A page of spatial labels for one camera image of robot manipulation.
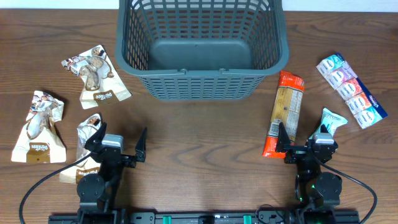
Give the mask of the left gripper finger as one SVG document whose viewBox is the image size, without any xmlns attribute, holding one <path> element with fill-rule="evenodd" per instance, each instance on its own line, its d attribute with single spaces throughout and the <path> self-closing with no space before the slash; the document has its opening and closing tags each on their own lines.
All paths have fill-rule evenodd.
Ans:
<svg viewBox="0 0 398 224">
<path fill-rule="evenodd" d="M 98 152 L 102 148 L 102 140 L 106 134 L 107 123 L 103 123 L 102 126 L 95 132 L 85 143 L 85 149 L 90 152 Z"/>
<path fill-rule="evenodd" d="M 144 128 L 144 130 L 135 146 L 137 162 L 145 162 L 145 160 L 146 160 L 146 137 L 147 137 L 147 128 Z"/>
</svg>

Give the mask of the teal snack bar wrapper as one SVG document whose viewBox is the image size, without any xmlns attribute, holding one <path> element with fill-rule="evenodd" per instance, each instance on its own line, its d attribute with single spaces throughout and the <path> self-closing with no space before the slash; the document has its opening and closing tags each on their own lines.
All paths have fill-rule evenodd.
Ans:
<svg viewBox="0 0 398 224">
<path fill-rule="evenodd" d="M 317 133 L 321 132 L 321 127 L 324 125 L 326 130 L 333 136 L 337 130 L 342 125 L 346 125 L 348 120 L 341 115 L 331 112 L 327 108 L 323 108 L 322 117 L 319 127 L 316 131 L 309 137 L 312 139 Z"/>
</svg>

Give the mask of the beige snack pouch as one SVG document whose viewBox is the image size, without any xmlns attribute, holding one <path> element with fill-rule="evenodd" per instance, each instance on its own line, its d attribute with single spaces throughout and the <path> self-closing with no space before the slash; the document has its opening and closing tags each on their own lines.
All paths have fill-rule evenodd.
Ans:
<svg viewBox="0 0 398 224">
<path fill-rule="evenodd" d="M 66 147 L 55 123 L 62 120 L 64 102 L 36 90 L 11 161 L 22 163 L 61 163 L 66 161 Z"/>
<path fill-rule="evenodd" d="M 86 141 L 101 127 L 101 116 L 96 113 L 80 123 L 77 127 L 78 144 L 76 149 L 76 159 L 87 156 L 90 152 L 85 149 Z M 97 174 L 100 169 L 100 163 L 95 162 L 92 158 L 87 158 L 77 165 L 61 171 L 59 181 L 68 184 L 77 184 L 88 174 Z"/>
<path fill-rule="evenodd" d="M 84 83 L 80 103 L 84 110 L 123 101 L 132 96 L 102 45 L 62 61 L 65 70 Z"/>
</svg>

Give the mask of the orange cracker package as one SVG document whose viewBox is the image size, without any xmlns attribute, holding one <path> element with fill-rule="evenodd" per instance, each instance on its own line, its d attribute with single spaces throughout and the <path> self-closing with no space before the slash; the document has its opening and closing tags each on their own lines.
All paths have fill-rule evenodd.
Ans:
<svg viewBox="0 0 398 224">
<path fill-rule="evenodd" d="M 284 153 L 276 152 L 280 123 L 284 124 L 290 144 L 295 144 L 304 90 L 305 83 L 301 77 L 290 72 L 280 71 L 279 85 L 262 153 L 263 157 L 281 159 L 285 157 Z"/>
</svg>

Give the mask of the tissue multipack strip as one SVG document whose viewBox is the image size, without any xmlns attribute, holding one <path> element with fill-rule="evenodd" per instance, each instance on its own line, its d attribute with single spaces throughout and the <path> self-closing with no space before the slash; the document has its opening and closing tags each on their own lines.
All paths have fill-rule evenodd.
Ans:
<svg viewBox="0 0 398 224">
<path fill-rule="evenodd" d="M 362 129 L 388 117 L 388 113 L 341 54 L 324 58 L 317 65 L 317 70 L 339 93 Z"/>
</svg>

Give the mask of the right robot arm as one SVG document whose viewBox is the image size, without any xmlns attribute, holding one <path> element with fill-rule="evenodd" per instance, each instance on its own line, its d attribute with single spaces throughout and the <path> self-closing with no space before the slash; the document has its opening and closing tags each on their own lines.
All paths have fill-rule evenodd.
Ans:
<svg viewBox="0 0 398 224">
<path fill-rule="evenodd" d="M 276 152 L 286 164 L 295 164 L 295 196 L 300 206 L 285 214 L 286 223 L 336 223 L 334 208 L 340 204 L 342 179 L 321 166 L 332 159 L 338 145 L 325 126 L 304 146 L 293 146 L 285 126 L 279 124 Z"/>
</svg>

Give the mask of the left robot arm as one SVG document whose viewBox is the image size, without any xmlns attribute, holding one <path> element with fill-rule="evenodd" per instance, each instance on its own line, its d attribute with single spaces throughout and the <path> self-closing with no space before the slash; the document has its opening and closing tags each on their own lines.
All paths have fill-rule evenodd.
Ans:
<svg viewBox="0 0 398 224">
<path fill-rule="evenodd" d="M 85 144 L 90 157 L 100 164 L 99 171 L 85 175 L 77 185 L 80 197 L 78 223 L 129 223 L 126 209 L 114 206 L 125 168 L 135 168 L 146 160 L 145 128 L 135 146 L 135 154 L 123 153 L 124 138 L 106 133 L 104 123 Z"/>
</svg>

